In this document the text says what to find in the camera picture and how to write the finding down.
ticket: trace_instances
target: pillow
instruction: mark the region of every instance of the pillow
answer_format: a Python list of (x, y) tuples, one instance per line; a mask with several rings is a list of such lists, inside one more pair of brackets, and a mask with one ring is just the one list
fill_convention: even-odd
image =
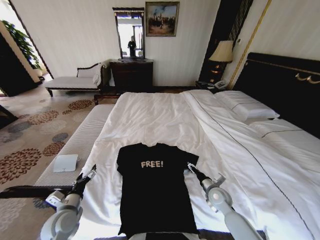
[(303, 169), (320, 173), (320, 139), (283, 119), (253, 122), (249, 126)]
[(101, 65), (102, 63), (99, 63), (97, 65), (96, 72), (92, 78), (92, 82), (97, 86), (101, 83)]
[(78, 78), (93, 78), (97, 72), (97, 69), (99, 69), (99, 64), (96, 64), (95, 66), (93, 66), (92, 68), (89, 68), (89, 69), (78, 68), (77, 77)]
[(221, 91), (214, 96), (236, 113), (243, 122), (247, 119), (273, 119), (280, 116), (270, 107), (241, 91)]

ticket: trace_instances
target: bed bench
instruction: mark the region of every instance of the bed bench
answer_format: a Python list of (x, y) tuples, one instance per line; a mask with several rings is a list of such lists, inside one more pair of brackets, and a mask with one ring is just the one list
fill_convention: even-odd
[(96, 63), (90, 67), (78, 67), (76, 76), (57, 77), (43, 83), (43, 86), (47, 89), (51, 97), (53, 97), (52, 90), (99, 91), (102, 93), (104, 86), (109, 85), (110, 78), (111, 70), (109, 60), (107, 60)]
[(75, 171), (53, 172), (55, 160), (44, 170), (34, 186), (71, 186), (85, 165), (114, 104), (95, 106), (70, 137), (58, 155), (78, 154)]

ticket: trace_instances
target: black headboard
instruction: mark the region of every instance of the black headboard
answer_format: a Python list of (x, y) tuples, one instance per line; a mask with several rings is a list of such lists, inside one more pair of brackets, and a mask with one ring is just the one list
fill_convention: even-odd
[(251, 52), (232, 90), (320, 138), (320, 61)]

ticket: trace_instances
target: dark furniture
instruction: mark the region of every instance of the dark furniture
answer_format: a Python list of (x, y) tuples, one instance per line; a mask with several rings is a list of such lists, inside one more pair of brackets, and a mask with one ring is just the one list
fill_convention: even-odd
[(10, 111), (0, 105), (0, 129), (4, 128), (17, 119), (18, 118), (15, 115), (13, 115)]
[(209, 90), (213, 94), (216, 94), (218, 92), (222, 92), (222, 91), (226, 90), (226, 89), (219, 89), (217, 87), (209, 88), (209, 87), (212, 87), (212, 86), (208, 85), (208, 83), (204, 82), (204, 81), (195, 81), (194, 86), (195, 86), (195, 89)]
[(320, 61), (251, 52), (233, 90), (320, 138)]
[(152, 92), (153, 60), (111, 60), (110, 67), (117, 94)]
[(18, 95), (38, 86), (0, 34), (0, 89), (8, 97)]

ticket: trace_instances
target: white robotic arm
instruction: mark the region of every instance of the white robotic arm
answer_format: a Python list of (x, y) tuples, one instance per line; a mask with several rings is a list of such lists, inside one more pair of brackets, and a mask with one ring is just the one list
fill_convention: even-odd
[(82, 173), (78, 176), (72, 190), (66, 196), (60, 191), (55, 191), (46, 198), (47, 203), (56, 207), (56, 213), (43, 225), (40, 234), (42, 240), (68, 240), (76, 234), (83, 212), (80, 202), (86, 184), (95, 174), (96, 165), (84, 177)]
[(235, 240), (263, 240), (248, 220), (232, 208), (230, 194), (219, 187), (225, 181), (225, 177), (221, 176), (214, 182), (200, 172), (192, 163), (188, 162), (188, 168), (199, 179), (208, 205), (215, 212), (221, 211), (224, 215), (225, 225)]

